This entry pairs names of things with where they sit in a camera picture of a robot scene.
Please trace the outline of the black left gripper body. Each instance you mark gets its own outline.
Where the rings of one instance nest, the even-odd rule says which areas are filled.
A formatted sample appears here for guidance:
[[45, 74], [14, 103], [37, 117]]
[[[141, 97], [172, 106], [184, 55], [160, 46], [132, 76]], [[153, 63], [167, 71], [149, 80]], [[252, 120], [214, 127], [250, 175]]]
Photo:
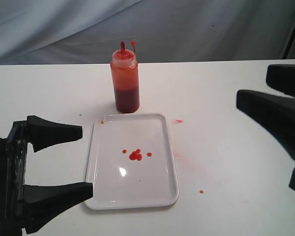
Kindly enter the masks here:
[[0, 138], [0, 236], [22, 235], [26, 122], [15, 121], [6, 138]]

